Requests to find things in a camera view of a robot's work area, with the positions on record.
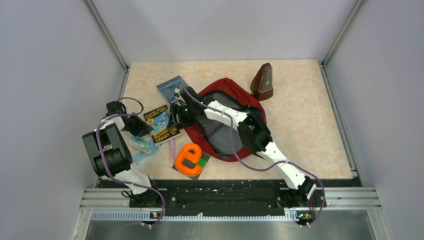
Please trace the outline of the light blue blister pack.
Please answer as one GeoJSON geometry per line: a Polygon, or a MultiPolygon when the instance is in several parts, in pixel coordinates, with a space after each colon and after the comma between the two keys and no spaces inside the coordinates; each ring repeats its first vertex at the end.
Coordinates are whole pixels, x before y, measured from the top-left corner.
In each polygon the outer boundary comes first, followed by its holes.
{"type": "Polygon", "coordinates": [[[160,150],[159,145],[155,145],[150,136],[132,136],[129,140],[129,145],[142,153],[154,155],[160,150]]]}

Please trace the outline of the aluminium frame post left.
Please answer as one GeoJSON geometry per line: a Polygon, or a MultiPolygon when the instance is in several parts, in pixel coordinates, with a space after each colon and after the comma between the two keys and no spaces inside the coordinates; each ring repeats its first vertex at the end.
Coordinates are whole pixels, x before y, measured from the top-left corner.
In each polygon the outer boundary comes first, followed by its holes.
{"type": "Polygon", "coordinates": [[[90,12],[95,24],[97,25],[101,35],[103,36],[106,44],[111,50],[113,56],[117,60],[120,67],[126,73],[130,68],[127,62],[125,61],[122,52],[120,51],[118,45],[116,44],[112,34],[110,33],[105,21],[103,20],[99,10],[97,9],[93,0],[83,0],[86,5],[88,11],[90,12]]]}

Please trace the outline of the colourful illustrated children's book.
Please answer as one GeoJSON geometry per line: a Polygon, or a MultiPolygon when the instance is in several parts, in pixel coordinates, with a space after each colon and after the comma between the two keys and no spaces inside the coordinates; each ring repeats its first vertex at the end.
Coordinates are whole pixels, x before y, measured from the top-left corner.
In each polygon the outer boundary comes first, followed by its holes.
{"type": "Polygon", "coordinates": [[[159,146],[181,135],[174,127],[168,127],[171,112],[168,105],[162,105],[143,114],[146,123],[152,128],[150,131],[153,143],[159,146]]]}

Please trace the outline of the pink eraser stick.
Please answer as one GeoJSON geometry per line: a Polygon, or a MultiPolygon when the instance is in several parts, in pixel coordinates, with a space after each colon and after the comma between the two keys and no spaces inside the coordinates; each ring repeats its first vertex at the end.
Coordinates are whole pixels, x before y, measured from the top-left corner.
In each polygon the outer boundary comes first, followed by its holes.
{"type": "Polygon", "coordinates": [[[176,141],[174,139],[169,141],[169,163],[174,164],[176,158],[176,141]]]}

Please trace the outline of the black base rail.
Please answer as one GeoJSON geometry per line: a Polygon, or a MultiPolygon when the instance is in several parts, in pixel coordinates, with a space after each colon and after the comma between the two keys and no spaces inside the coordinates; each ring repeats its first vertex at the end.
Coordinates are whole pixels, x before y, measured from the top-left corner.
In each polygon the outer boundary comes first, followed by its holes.
{"type": "Polygon", "coordinates": [[[134,195],[124,184],[101,180],[100,189],[121,188],[131,208],[165,207],[165,216],[260,217],[282,216],[285,208],[313,207],[322,203],[322,190],[317,189],[309,201],[279,179],[271,180],[155,180],[152,190],[134,195]]]}

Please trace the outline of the orange plastic letter toy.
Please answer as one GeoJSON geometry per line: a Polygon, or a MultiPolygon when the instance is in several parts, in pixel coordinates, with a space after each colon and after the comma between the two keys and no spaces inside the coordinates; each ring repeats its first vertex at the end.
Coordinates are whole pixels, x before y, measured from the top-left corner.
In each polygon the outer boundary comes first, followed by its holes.
{"type": "Polygon", "coordinates": [[[198,166],[197,163],[202,157],[202,150],[199,145],[195,143],[186,144],[174,161],[175,169],[181,174],[187,177],[196,177],[202,172],[202,167],[198,166]],[[184,161],[188,161],[193,167],[184,164],[184,161]]]}

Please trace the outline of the brown wooden metronome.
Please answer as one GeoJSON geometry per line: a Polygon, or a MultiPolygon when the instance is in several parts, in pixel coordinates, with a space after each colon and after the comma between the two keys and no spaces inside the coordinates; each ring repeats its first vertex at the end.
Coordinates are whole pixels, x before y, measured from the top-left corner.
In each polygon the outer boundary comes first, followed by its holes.
{"type": "Polygon", "coordinates": [[[259,102],[268,100],[274,95],[273,67],[269,62],[260,67],[250,84],[250,90],[259,102]]]}

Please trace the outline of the green toy block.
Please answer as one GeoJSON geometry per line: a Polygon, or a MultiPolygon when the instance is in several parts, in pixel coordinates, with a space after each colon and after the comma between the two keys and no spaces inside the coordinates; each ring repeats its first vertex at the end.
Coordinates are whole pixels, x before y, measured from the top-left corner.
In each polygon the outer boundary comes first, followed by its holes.
{"type": "Polygon", "coordinates": [[[197,165],[203,168],[207,164],[207,162],[208,161],[206,159],[200,158],[197,162],[197,165]]]}

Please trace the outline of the dark blue paperback book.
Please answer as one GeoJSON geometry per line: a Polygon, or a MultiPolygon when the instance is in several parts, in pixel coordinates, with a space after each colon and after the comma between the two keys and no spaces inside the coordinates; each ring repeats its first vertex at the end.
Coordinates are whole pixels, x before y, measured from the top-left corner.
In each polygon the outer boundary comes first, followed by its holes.
{"type": "Polygon", "coordinates": [[[168,81],[156,86],[159,93],[167,101],[169,105],[175,103],[178,99],[175,97],[175,90],[183,91],[187,87],[187,83],[178,75],[168,81]]]}

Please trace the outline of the aluminium frame post right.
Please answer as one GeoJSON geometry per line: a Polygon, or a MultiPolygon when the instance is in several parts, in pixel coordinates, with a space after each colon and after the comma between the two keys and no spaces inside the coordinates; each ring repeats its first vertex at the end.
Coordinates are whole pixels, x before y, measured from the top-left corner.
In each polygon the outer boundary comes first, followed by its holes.
{"type": "Polygon", "coordinates": [[[336,35],[334,41],[332,42],[329,50],[327,51],[324,59],[321,61],[321,65],[323,68],[326,68],[329,63],[332,60],[332,57],[336,53],[339,45],[341,44],[344,37],[348,34],[349,29],[353,22],[355,21],[357,15],[363,8],[363,6],[366,4],[367,0],[356,0],[355,4],[353,5],[350,13],[348,14],[347,18],[345,19],[344,23],[342,24],[338,34],[336,35]]]}

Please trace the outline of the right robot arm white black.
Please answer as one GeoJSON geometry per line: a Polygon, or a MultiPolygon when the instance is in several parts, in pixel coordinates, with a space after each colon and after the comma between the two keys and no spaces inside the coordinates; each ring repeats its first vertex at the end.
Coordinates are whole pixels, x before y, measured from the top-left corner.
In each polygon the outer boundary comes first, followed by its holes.
{"type": "Polygon", "coordinates": [[[173,95],[169,128],[199,127],[206,142],[221,157],[247,150],[279,170],[288,188],[294,190],[297,205],[307,206],[313,200],[316,184],[279,150],[262,110],[219,90],[200,96],[192,87],[176,87],[173,95]]]}

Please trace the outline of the aluminium frame post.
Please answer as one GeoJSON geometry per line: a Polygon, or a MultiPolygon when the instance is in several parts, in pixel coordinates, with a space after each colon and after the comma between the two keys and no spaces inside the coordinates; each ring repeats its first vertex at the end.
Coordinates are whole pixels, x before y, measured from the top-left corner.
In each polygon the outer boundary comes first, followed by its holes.
{"type": "Polygon", "coordinates": [[[103,20],[99,10],[97,9],[93,0],[83,0],[86,5],[88,11],[90,12],[95,24],[97,25],[101,35],[103,36],[106,44],[111,50],[113,56],[117,60],[120,67],[126,73],[130,68],[127,62],[125,61],[122,52],[120,51],[118,45],[116,44],[112,34],[110,33],[105,21],[103,20]]]}
{"type": "Polygon", "coordinates": [[[327,51],[324,59],[321,61],[321,65],[323,68],[326,68],[329,63],[332,60],[332,57],[336,53],[339,45],[341,44],[344,37],[348,34],[349,29],[353,22],[355,21],[357,15],[363,8],[363,6],[366,4],[367,0],[356,0],[355,4],[353,5],[350,13],[348,14],[347,18],[345,19],[344,23],[342,24],[338,34],[336,35],[334,41],[332,42],[329,50],[327,51]]]}

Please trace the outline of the red backpack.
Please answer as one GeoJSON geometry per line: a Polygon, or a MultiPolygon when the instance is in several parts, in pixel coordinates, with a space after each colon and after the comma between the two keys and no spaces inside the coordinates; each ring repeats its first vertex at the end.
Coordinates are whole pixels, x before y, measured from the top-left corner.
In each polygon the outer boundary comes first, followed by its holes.
{"type": "MultiPolygon", "coordinates": [[[[267,121],[265,110],[260,102],[249,92],[230,78],[222,78],[208,85],[199,92],[202,97],[213,97],[222,105],[241,112],[261,112],[264,122],[267,121]]],[[[196,116],[194,123],[185,127],[191,141],[203,152],[224,162],[237,162],[232,147],[237,155],[244,159],[251,153],[243,147],[240,136],[235,129],[216,120],[204,116],[196,116]]]]}

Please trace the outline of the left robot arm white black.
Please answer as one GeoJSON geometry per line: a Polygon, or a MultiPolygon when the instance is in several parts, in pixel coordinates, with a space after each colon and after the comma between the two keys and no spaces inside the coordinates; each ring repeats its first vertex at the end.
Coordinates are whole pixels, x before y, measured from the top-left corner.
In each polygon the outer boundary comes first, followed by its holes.
{"type": "Polygon", "coordinates": [[[121,134],[122,131],[128,132],[142,140],[153,128],[139,114],[129,113],[120,100],[107,103],[106,109],[106,116],[101,119],[100,125],[82,136],[94,172],[99,177],[111,177],[129,187],[130,192],[123,191],[123,196],[149,207],[156,206],[161,194],[154,182],[137,169],[121,134]]]}

